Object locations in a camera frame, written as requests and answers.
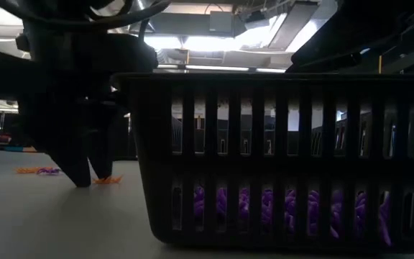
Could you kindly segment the silver rectangular air duct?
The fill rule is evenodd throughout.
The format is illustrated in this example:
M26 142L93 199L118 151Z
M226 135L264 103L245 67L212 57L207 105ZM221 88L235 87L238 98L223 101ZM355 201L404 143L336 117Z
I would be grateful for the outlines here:
M306 25L320 6L319 1L291 0L286 10L276 19L270 31L267 48L295 53L316 31L315 25Z

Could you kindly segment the dark rectangular air duct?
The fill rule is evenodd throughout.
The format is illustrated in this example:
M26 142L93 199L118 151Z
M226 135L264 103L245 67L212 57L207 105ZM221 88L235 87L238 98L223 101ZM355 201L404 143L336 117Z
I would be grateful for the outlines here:
M230 12L161 13L150 21L155 32L162 35L236 37L247 30L245 23Z

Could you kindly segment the grey table mat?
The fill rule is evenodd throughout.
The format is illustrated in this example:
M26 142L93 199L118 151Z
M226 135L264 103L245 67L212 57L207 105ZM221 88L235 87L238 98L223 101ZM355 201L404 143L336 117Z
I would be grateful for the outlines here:
M68 177L19 174L51 167L42 153L0 151L0 259L414 259L413 255L266 253L165 245L152 234L135 161L122 181L76 188Z

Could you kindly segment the black slotted plastic basket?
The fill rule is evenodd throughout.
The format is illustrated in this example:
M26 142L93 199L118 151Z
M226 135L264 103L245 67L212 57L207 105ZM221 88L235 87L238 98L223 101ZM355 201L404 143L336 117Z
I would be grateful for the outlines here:
M414 76L290 73L120 74L129 97L153 235L167 244L414 253ZM204 188L202 220L194 188ZM227 190L226 219L216 193ZM239 219L239 191L249 217ZM261 220L273 191L272 223ZM296 191L295 232L285 195ZM339 238L331 197L341 190ZM308 235L308 194L319 193L317 235ZM354 204L367 194L356 237Z

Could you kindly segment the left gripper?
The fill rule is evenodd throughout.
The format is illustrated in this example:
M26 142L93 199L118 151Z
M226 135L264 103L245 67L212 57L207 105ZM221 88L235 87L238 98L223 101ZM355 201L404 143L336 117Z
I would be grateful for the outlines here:
M151 73L154 48L132 35L80 35L66 61L56 50L41 60L0 52L0 99L16 101L20 127L78 188L112 175L113 129L124 105L111 91L117 73Z

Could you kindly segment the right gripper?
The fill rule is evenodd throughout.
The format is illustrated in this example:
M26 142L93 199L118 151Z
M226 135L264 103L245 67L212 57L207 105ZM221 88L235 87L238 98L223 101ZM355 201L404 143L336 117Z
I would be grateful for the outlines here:
M286 73L330 73L359 65L360 53L333 56L385 41L413 23L414 0L343 0L337 13L293 54Z

